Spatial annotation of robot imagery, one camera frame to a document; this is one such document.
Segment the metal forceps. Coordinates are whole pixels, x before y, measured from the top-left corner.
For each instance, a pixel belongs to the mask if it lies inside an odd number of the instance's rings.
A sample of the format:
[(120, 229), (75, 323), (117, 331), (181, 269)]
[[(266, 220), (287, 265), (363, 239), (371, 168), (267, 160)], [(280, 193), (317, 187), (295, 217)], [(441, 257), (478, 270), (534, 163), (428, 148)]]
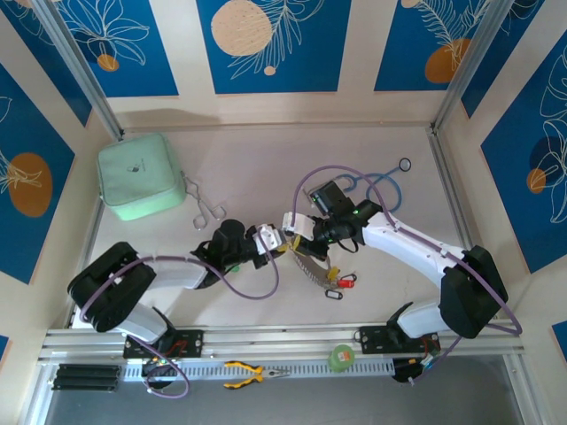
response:
[(196, 230), (203, 230), (207, 227), (209, 219), (224, 220), (227, 212), (223, 206), (210, 206), (201, 196), (199, 186), (185, 173), (181, 172), (185, 193), (192, 197), (198, 206), (199, 214), (194, 217), (192, 223)]

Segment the blue stethoscope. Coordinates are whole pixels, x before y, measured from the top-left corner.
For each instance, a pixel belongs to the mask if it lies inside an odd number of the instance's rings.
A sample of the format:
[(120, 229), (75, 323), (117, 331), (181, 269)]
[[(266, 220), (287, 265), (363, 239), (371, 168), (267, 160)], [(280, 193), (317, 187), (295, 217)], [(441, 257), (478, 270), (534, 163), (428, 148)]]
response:
[[(369, 173), (366, 174), (372, 182), (378, 186), (379, 183), (387, 182), (391, 185), (396, 195), (395, 203), (388, 207), (390, 213), (395, 213), (402, 205), (403, 195), (400, 185), (392, 177), (396, 173), (407, 173), (410, 171), (412, 163), (409, 158), (402, 158), (398, 165), (386, 173)], [(334, 182), (343, 183), (341, 189), (345, 192), (352, 192), (357, 189), (359, 183), (362, 181), (360, 176), (353, 174), (340, 174), (334, 178)]]

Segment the mint green zip pouch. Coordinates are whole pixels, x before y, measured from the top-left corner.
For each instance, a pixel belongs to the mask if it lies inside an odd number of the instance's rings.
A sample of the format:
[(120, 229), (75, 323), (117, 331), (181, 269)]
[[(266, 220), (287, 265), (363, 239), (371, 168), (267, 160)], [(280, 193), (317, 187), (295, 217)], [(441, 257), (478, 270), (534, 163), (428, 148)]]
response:
[(183, 171), (167, 137), (148, 134), (103, 148), (97, 155), (99, 193), (120, 220), (177, 207), (186, 198)]

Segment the green tape roll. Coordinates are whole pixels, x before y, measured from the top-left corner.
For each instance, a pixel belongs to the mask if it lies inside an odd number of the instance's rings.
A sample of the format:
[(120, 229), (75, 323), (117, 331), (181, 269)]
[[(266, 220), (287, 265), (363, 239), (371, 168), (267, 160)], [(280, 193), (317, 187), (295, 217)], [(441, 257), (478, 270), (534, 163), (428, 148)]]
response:
[(333, 348), (328, 357), (329, 369), (334, 373), (346, 371), (355, 360), (353, 349), (346, 344), (339, 344)]

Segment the black ribbed block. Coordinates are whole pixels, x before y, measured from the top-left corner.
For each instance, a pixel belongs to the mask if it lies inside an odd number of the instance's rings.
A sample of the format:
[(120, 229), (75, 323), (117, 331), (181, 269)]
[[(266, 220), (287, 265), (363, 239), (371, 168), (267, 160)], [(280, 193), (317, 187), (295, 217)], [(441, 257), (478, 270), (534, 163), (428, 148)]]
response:
[(119, 366), (60, 364), (51, 388), (114, 391), (118, 385), (120, 372)]

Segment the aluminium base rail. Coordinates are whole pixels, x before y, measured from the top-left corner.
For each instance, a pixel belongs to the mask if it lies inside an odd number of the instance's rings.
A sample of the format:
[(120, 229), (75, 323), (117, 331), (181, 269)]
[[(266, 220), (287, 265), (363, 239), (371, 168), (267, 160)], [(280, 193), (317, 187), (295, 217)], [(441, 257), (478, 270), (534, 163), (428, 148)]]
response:
[[(306, 360), (326, 359), (339, 344), (361, 354), (354, 338), (362, 325), (293, 325), (203, 327), (201, 359), (213, 360)], [(122, 361), (126, 337), (118, 331), (97, 333), (86, 328), (50, 329), (38, 360), (105, 363)], [(451, 351), (454, 356), (512, 355), (525, 353), (520, 337), (484, 329), (477, 338), (465, 339)]]

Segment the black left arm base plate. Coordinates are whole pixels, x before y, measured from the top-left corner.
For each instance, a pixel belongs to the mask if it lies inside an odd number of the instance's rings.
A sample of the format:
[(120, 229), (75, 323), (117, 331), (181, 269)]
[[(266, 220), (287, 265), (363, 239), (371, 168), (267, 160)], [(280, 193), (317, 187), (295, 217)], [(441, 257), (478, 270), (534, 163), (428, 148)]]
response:
[[(168, 330), (151, 347), (169, 358), (198, 359), (203, 349), (203, 337), (204, 331), (201, 329)], [(124, 359), (148, 359), (150, 357), (151, 353), (147, 349), (131, 336), (127, 337), (123, 349)]]

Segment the aluminium table side rail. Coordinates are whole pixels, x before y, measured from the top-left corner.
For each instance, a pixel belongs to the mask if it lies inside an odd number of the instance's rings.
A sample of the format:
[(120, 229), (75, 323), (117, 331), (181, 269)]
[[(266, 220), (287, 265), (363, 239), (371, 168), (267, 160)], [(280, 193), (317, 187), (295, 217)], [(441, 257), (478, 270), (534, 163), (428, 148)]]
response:
[[(91, 254), (94, 249), (95, 241), (97, 238), (97, 232), (100, 226), (100, 222), (102, 220), (103, 212), (105, 209), (105, 205), (100, 197), (97, 198), (97, 202), (95, 204), (95, 209), (93, 211), (89, 227), (87, 229), (87, 234), (84, 240), (84, 244), (82, 246), (82, 251), (79, 257), (78, 265), (75, 269), (75, 274), (79, 274), (88, 264)], [(67, 307), (66, 307), (66, 316), (64, 319), (64, 328), (71, 328), (74, 320), (74, 312), (76, 303), (73, 301), (71, 296), (68, 296)]]
[(462, 208), (462, 202), (451, 173), (447, 155), (443, 150), (443, 145), (438, 134), (432, 127), (426, 128), (427, 137), (431, 146), (431, 152), (438, 169), (439, 178), (445, 192), (448, 206), (453, 218), (453, 222), (462, 246), (466, 249), (473, 247), (473, 239)]

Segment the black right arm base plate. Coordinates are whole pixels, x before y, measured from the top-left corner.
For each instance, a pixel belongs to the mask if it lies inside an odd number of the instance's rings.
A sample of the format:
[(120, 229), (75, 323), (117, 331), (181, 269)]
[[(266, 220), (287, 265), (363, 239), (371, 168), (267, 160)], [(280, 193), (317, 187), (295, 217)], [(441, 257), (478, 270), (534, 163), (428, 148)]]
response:
[(407, 336), (397, 326), (365, 326), (358, 331), (358, 341), (364, 354), (428, 354), (440, 352), (437, 334), (418, 338)]

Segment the yellow handled pliers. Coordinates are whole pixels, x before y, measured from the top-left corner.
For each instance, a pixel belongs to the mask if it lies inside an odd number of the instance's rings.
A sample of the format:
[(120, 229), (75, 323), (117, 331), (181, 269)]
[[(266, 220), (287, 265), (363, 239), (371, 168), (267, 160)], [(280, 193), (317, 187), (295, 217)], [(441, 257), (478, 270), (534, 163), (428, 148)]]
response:
[(240, 390), (253, 383), (263, 383), (267, 379), (287, 377), (291, 373), (284, 369), (266, 369), (263, 366), (252, 366), (242, 361), (227, 361), (225, 367), (237, 367), (250, 372), (252, 375), (242, 382), (226, 382), (223, 387), (227, 390)]

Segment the aluminium frame post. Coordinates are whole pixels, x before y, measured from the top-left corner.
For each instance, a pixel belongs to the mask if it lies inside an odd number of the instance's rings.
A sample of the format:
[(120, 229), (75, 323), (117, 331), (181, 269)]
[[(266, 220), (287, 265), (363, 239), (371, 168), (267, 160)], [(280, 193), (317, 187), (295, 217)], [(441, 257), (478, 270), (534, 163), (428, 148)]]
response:
[(461, 102), (462, 95), (469, 87), (480, 63), (506, 19), (514, 0), (491, 0), (485, 17), (479, 22), (478, 29), (471, 39), (461, 64), (454, 78), (448, 85), (447, 92), (431, 123), (431, 134), (439, 136), (448, 123), (454, 108)]
[(63, 58), (67, 68), (88, 98), (94, 111), (114, 141), (123, 139), (124, 130), (118, 122), (106, 95), (79, 45), (51, 0), (30, 0), (37, 18)]

